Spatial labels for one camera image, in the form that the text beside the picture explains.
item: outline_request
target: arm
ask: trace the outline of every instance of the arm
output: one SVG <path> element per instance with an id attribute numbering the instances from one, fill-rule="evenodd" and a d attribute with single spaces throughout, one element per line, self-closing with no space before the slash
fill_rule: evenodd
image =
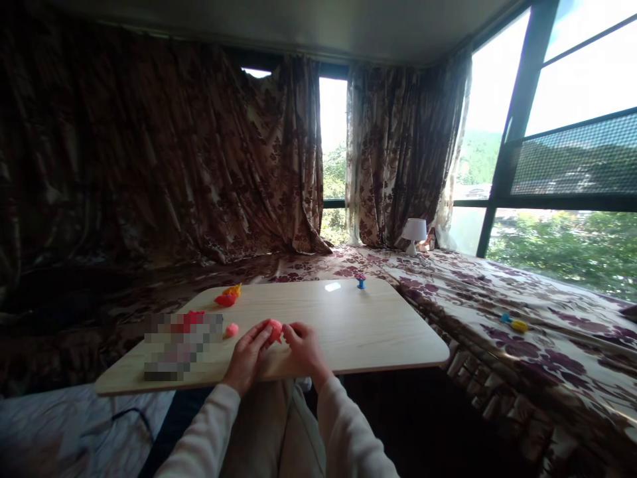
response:
<path id="1" fill-rule="evenodd" d="M 398 476 L 383 443 L 334 375 L 318 398 L 318 430 L 325 444 L 328 476 Z"/>
<path id="2" fill-rule="evenodd" d="M 236 390 L 217 385 L 155 476 L 219 476 L 240 402 Z"/>
<path id="3" fill-rule="evenodd" d="M 156 477 L 219 476 L 239 403 L 254 382 L 271 333 L 272 327 L 263 321 L 237 342 L 224 379 L 208 395 Z"/>
<path id="4" fill-rule="evenodd" d="M 295 360 L 318 392 L 318 429 L 325 444 L 328 476 L 395 477 L 396 468 L 359 407 L 329 369 L 316 331 L 302 323 L 283 326 Z"/>

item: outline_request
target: ceiling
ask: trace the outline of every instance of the ceiling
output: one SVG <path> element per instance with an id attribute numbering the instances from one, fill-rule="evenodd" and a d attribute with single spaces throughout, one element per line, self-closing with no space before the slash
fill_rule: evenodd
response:
<path id="1" fill-rule="evenodd" d="M 430 64 L 512 0 L 51 0 L 83 16 L 261 50 Z"/>

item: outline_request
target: sky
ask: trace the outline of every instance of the sky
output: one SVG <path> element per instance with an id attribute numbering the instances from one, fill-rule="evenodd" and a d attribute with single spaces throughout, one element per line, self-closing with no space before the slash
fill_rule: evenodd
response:
<path id="1" fill-rule="evenodd" d="M 635 13 L 637 0 L 561 0 L 546 59 Z M 527 12 L 474 53 L 467 129 L 503 132 L 528 21 Z M 637 21 L 546 66 L 527 135 L 637 106 L 635 52 Z M 346 89 L 346 81 L 320 79 L 324 155 L 345 142 Z"/>

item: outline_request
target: pants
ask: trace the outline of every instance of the pants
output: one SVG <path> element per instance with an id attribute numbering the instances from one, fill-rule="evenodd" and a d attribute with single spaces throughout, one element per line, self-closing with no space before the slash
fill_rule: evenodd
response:
<path id="1" fill-rule="evenodd" d="M 294 380 L 256 384 L 239 407 L 220 476 L 324 477 L 318 426 Z"/>

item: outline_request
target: table top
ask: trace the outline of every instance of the table top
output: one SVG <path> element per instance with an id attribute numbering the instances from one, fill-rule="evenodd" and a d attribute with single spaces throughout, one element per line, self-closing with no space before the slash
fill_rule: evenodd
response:
<path id="1" fill-rule="evenodd" d="M 437 366 L 449 357 L 445 342 L 386 281 L 370 278 L 365 289 L 355 279 L 243 285 L 229 308 L 215 304 L 225 289 L 198 294 L 177 313 L 205 310 L 222 313 L 223 328 L 239 326 L 237 336 L 211 343 L 180 381 L 146 381 L 144 366 L 160 343 L 140 342 L 104 372 L 95 384 L 98 395 L 198 388 L 223 378 L 232 351 L 250 327 L 268 318 L 281 323 L 302 321 L 317 330 L 329 367 L 337 374 Z M 288 345 L 275 343 L 265 356 L 260 380 L 303 376 Z"/>

